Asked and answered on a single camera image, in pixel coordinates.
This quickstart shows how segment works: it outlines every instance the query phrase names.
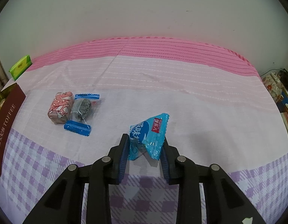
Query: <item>bed sheet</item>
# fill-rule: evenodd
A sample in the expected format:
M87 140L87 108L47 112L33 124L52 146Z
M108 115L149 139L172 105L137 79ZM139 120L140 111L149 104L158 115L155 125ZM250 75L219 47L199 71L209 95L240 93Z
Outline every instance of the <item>bed sheet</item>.
M161 112L170 115L168 143L196 164L219 164L267 223L287 207L287 132L257 71L237 53L171 38L117 38L32 61L17 80L27 98L10 132L0 178L0 205L14 224L22 223L69 164L93 163L130 125ZM89 137L47 117L61 91L101 95ZM112 223L175 223L177 195L158 161L147 155L129 161L122 184L110 189Z

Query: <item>cable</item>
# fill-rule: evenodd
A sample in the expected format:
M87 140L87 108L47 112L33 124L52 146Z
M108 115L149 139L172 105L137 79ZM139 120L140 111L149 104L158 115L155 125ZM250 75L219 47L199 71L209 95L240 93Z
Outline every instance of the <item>cable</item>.
M271 70L263 73L260 77L264 76L265 74L267 74L267 73L270 72L270 71L276 71L276 70L278 70L278 71L285 71L285 70L283 70L283 69L271 69Z

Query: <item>metal screw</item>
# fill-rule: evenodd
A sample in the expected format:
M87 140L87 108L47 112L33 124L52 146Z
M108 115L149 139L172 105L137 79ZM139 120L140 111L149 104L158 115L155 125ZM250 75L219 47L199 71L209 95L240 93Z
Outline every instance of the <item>metal screw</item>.
M111 158L110 158L109 156L104 156L104 157L102 158L102 161L103 161L103 162L109 162L109 161L111 161Z
M184 162L186 160L186 157L185 156L178 156L177 160L181 161L181 162Z
M75 164L70 164L70 165L68 166L68 170L69 170L69 171L76 170L76 165L75 165Z
M220 169L219 165L213 164L212 165L212 170L218 171Z

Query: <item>red toffee box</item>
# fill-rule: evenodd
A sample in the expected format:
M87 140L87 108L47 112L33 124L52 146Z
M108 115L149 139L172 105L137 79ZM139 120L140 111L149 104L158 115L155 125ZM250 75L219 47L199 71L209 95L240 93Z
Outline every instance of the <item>red toffee box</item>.
M0 92L0 176L7 138L26 96L17 83Z

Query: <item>clear candy wrapper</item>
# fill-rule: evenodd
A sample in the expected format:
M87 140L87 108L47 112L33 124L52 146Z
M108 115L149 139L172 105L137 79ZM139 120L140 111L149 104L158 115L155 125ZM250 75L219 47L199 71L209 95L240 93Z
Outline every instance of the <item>clear candy wrapper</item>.
M135 160L146 151L151 158L159 160L165 140L169 115L162 113L130 127L129 160Z
M70 112L70 120L64 125L64 129L89 136L93 115L101 103L99 94L76 94Z

